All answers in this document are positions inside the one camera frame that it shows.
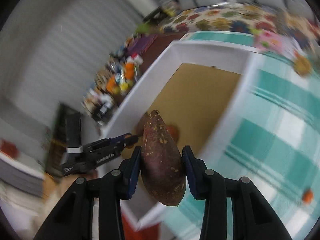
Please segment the brown sweet potato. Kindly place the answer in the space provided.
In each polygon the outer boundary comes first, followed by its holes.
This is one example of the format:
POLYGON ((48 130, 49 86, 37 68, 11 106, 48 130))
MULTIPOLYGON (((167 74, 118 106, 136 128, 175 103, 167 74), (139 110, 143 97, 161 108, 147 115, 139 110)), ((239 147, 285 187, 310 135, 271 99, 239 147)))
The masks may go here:
POLYGON ((144 124, 141 176, 148 193, 163 205, 177 206, 183 199, 183 160, 157 110, 150 112, 144 124))

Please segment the orange tangerine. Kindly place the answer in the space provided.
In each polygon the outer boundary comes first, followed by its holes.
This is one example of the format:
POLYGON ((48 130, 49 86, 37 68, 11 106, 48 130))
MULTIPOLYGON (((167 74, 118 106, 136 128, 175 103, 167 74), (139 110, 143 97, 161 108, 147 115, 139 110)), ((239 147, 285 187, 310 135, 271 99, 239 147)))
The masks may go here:
POLYGON ((172 125, 172 124, 168 124, 168 125, 166 125, 166 128, 167 128, 168 132, 170 133, 171 137, 173 138, 173 140, 175 142, 178 142, 178 140, 180 138, 180 131, 179 131, 178 127, 175 125, 172 125))
POLYGON ((313 191, 311 189, 307 189, 302 195, 302 201, 305 204, 311 204, 313 201, 313 191))

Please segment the pile of colourful toys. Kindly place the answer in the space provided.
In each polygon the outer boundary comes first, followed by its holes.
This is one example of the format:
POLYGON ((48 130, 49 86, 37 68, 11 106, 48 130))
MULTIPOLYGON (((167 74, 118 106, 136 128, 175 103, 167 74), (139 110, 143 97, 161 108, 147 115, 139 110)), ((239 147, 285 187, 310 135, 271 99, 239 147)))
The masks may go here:
POLYGON ((103 68, 96 72, 82 106, 97 124, 103 126, 109 122, 137 83, 142 75, 142 56, 156 38, 156 34, 133 34, 116 52, 109 54, 103 68))

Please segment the teal white plaid tablecloth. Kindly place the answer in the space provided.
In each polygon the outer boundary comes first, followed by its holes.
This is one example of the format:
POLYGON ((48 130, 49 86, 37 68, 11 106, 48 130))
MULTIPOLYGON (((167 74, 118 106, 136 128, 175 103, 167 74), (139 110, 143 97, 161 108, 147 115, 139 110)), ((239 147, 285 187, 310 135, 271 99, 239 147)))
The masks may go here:
MULTIPOLYGON (((187 41, 219 41, 254 47, 249 34, 198 31, 187 41)), ((261 52, 241 122, 216 170, 227 178, 248 176, 293 239, 317 239, 319 230, 319 74, 299 76, 293 59, 261 52), (302 195, 313 191, 305 204, 302 195)))

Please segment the floral patterned cloth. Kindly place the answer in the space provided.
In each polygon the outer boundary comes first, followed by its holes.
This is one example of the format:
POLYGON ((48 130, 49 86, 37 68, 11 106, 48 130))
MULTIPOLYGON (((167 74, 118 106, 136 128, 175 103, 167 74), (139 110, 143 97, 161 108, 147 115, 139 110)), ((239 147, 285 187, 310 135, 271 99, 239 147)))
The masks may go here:
POLYGON ((319 22, 248 3, 237 7, 207 6, 184 10, 162 23, 159 29, 163 33, 232 31, 246 34, 266 30, 294 38, 304 51, 312 50, 311 42, 319 39, 319 22))

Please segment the yellow fruit in bag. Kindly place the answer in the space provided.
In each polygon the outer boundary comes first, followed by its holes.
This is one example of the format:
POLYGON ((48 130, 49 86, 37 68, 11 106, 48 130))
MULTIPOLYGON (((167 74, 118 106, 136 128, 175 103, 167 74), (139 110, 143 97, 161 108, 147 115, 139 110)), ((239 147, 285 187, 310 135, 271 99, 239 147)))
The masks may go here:
POLYGON ((306 57, 302 55, 296 56, 293 68, 299 76, 306 76, 311 73, 311 63, 306 57))

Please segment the pink packet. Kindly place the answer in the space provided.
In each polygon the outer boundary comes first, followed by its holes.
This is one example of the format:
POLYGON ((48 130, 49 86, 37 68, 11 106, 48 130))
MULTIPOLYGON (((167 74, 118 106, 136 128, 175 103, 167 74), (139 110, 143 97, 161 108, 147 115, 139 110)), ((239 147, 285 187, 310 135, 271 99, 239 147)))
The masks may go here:
POLYGON ((254 46, 261 52, 276 53, 287 59, 293 59, 296 55, 292 38, 271 31, 261 30, 255 34, 254 46))

